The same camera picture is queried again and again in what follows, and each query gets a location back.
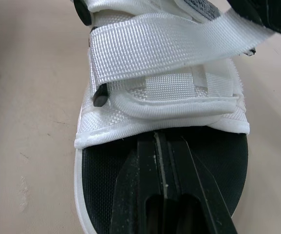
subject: beige surface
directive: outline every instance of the beige surface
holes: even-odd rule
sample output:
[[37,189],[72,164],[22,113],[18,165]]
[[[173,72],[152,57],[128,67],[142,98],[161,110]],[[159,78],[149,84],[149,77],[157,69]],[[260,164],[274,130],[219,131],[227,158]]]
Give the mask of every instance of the beige surface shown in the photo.
[[[222,8],[225,1],[218,2]],[[81,234],[73,193],[88,30],[68,0],[0,0],[0,234]],[[250,159],[234,221],[281,233],[281,36],[235,59]]]

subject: white webbing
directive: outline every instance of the white webbing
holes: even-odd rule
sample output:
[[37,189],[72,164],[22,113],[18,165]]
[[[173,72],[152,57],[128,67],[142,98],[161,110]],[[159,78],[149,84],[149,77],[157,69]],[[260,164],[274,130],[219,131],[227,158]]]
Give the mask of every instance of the white webbing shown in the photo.
[[95,84],[150,76],[238,55],[273,34],[232,9],[196,24],[167,13],[149,13],[91,33]]

